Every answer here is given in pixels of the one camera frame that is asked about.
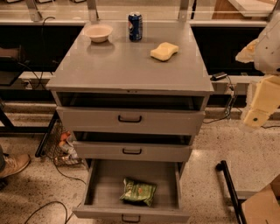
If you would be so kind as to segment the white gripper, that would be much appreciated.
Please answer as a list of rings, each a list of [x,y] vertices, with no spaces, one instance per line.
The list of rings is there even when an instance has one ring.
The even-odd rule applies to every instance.
[[[275,14],[258,38],[249,42],[235,56],[241,63],[254,62],[265,75],[250,89],[247,106],[242,112],[242,128],[261,128],[280,107],[280,13]]]

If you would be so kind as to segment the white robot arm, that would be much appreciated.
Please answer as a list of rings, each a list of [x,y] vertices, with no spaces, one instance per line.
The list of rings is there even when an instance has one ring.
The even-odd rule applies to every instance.
[[[280,13],[235,59],[241,63],[253,62],[255,69],[264,74],[248,93],[247,106],[241,115],[242,127],[253,131],[263,126],[280,106]]]

